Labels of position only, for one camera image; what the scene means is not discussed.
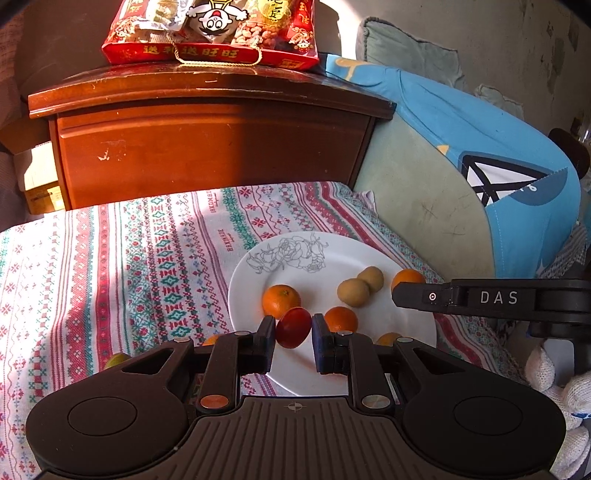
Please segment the bed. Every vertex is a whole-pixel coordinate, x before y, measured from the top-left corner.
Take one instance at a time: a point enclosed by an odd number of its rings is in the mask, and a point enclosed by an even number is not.
[[[441,281],[378,219],[370,193],[339,183],[244,186],[48,215],[0,234],[0,479],[39,473],[25,438],[32,406],[117,352],[231,331],[228,284],[258,242],[295,231],[353,237]],[[436,315],[438,348],[520,380],[480,318]],[[242,392],[286,395],[263,376]]]

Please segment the kiwi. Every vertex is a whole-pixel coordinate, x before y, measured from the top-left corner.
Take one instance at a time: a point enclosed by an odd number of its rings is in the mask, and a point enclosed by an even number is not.
[[[384,286],[384,274],[378,267],[368,267],[357,278],[367,283],[371,293],[382,290]]]
[[[369,286],[363,280],[350,278],[339,285],[336,294],[350,307],[362,307],[369,300]]]
[[[107,363],[105,364],[105,370],[111,367],[115,367],[116,365],[122,364],[130,358],[131,357],[127,353],[116,353],[107,360]]]

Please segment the drawer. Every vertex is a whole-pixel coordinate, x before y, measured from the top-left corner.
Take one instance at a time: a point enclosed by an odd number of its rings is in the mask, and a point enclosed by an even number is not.
[[[80,208],[244,184],[350,185],[372,120],[302,103],[189,98],[73,110],[56,121],[70,205]]]

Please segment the red snack bag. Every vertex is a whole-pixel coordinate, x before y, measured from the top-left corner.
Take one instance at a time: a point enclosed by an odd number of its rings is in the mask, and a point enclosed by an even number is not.
[[[279,33],[292,19],[297,0],[248,0],[248,19],[238,25],[232,45],[258,45],[275,50]]]
[[[312,23],[314,0],[299,0],[295,14],[284,38],[299,53],[316,52],[314,25]]]
[[[313,0],[124,0],[103,52],[112,64],[307,70],[318,63],[313,18]]]

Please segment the flower line drawing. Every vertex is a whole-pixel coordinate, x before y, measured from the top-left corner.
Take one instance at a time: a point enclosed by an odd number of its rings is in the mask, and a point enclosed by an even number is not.
[[[256,254],[248,254],[248,263],[257,274],[263,272],[274,272],[279,267],[285,266],[299,268],[308,273],[322,270],[324,263],[324,249],[329,244],[323,244],[314,234],[307,240],[296,235],[291,238],[284,238],[275,248],[269,246]]]

